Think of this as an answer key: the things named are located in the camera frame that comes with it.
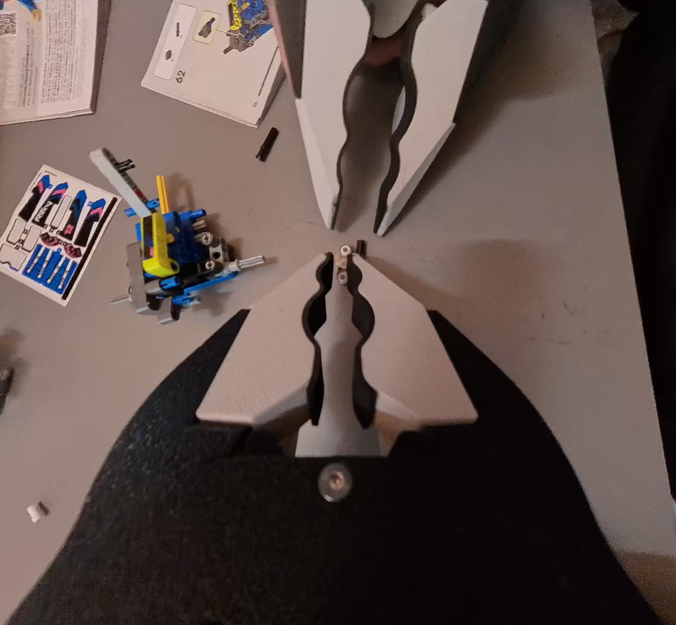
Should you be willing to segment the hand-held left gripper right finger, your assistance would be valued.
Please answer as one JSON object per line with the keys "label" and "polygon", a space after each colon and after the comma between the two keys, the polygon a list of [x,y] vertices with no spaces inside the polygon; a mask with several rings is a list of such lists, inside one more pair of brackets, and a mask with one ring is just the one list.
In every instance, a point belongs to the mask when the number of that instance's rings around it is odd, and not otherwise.
{"label": "hand-held left gripper right finger", "polygon": [[472,403],[424,305],[359,255],[349,257],[352,405],[388,455],[407,432],[474,424]]}

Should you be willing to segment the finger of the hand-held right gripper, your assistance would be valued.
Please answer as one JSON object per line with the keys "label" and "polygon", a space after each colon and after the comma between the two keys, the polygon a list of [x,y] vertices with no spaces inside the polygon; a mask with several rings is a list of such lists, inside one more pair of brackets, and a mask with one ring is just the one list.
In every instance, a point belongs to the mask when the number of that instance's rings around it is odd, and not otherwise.
{"label": "finger of the hand-held right gripper", "polygon": [[371,15],[363,0],[274,0],[273,14],[318,209],[332,230],[342,197],[346,97]]}
{"label": "finger of the hand-held right gripper", "polygon": [[[434,2],[452,4],[452,0]],[[419,12],[401,28],[406,32],[398,59],[403,86],[393,115],[389,168],[378,192],[374,222],[378,236],[384,236],[400,216],[466,111],[511,32],[523,0],[466,3],[465,31],[425,31]]]}

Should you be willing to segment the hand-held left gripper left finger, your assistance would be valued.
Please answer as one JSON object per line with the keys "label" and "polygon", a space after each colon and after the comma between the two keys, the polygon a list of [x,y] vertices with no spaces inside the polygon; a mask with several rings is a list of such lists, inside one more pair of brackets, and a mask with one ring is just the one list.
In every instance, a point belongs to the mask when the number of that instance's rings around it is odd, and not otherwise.
{"label": "hand-held left gripper left finger", "polygon": [[196,411],[198,427],[268,436],[298,455],[316,426],[325,380],[317,332],[326,322],[334,255],[319,254],[254,303]]}

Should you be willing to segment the small black lego connector piece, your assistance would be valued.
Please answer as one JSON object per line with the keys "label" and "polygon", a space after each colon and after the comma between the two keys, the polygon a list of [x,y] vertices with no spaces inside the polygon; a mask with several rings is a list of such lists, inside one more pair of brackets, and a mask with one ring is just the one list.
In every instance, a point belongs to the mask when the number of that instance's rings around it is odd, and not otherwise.
{"label": "small black lego connector piece", "polygon": [[347,286],[349,282],[349,269],[348,265],[350,263],[350,258],[353,256],[359,256],[360,258],[367,259],[367,241],[364,239],[359,239],[354,245],[343,244],[339,248],[339,253],[334,259],[334,264],[336,266],[336,279],[338,284],[342,286]]}

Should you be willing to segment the open lego instruction booklet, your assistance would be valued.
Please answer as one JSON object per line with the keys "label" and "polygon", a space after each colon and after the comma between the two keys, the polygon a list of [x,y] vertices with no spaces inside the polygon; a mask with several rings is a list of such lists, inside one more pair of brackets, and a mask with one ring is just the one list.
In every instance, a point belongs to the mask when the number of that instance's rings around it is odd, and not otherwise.
{"label": "open lego instruction booklet", "polygon": [[142,87],[258,127],[284,77],[270,0],[173,0]]}

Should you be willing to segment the blue yellow grey lego model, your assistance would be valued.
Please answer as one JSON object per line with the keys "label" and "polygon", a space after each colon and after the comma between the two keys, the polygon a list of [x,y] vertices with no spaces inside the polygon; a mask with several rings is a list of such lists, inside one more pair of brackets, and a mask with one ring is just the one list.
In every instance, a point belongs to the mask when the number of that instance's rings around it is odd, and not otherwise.
{"label": "blue yellow grey lego model", "polygon": [[131,159],[119,161],[106,148],[93,150],[89,158],[129,204],[125,215],[138,218],[137,239],[126,246],[129,288],[111,305],[130,305],[138,315],[171,324],[198,305],[205,290],[266,263],[262,255],[237,258],[222,237],[207,229],[204,209],[177,211],[164,176],[156,177],[157,195],[148,198],[130,176]]}

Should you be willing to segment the lego sticker sheet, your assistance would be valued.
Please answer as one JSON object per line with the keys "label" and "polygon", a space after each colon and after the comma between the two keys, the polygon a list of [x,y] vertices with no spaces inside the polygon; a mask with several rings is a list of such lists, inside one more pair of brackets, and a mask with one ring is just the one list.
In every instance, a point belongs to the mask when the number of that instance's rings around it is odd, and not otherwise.
{"label": "lego sticker sheet", "polygon": [[66,307],[121,200],[44,164],[1,232],[1,274]]}

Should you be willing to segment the person's right hand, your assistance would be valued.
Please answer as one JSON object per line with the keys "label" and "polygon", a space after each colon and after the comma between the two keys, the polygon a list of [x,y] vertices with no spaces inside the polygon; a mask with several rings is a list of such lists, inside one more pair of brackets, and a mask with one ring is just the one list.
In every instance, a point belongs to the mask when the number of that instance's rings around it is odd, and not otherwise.
{"label": "person's right hand", "polygon": [[406,41],[406,32],[401,29],[387,38],[373,36],[368,43],[364,63],[372,68],[380,68],[396,62]]}

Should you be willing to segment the thick printed text booklet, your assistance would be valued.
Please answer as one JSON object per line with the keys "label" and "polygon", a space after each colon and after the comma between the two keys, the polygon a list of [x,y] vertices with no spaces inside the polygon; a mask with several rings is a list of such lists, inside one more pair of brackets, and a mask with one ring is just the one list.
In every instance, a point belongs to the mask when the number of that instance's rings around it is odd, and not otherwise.
{"label": "thick printed text booklet", "polygon": [[94,114],[112,0],[1,0],[1,125]]}

